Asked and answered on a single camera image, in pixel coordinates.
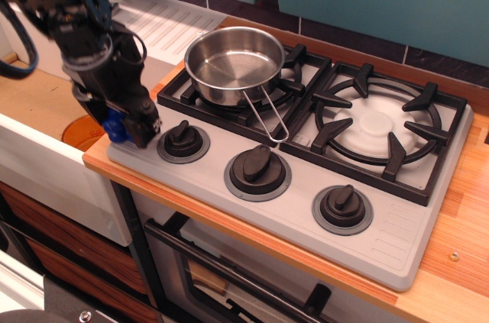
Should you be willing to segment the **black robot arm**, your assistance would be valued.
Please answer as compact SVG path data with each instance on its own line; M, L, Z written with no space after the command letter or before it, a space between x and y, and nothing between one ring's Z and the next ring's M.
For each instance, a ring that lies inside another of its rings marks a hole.
M111 141L145 148L160 133L156 105L141 84L147 49L136 33L113 21L109 0L1 0L1 13L28 55L25 68L2 62L1 75L24 79L39 56L11 3L58 46L73 96Z

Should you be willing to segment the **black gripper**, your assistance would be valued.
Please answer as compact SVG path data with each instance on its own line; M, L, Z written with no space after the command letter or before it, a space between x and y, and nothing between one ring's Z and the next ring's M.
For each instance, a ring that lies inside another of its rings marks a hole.
M160 117L149 91L141 83L146 52L138 49L138 36L115 23L99 39L97 52L81 57L62 55L63 70L73 80L72 94L99 125L108 110L126 114L124 126L138 148L160 133Z

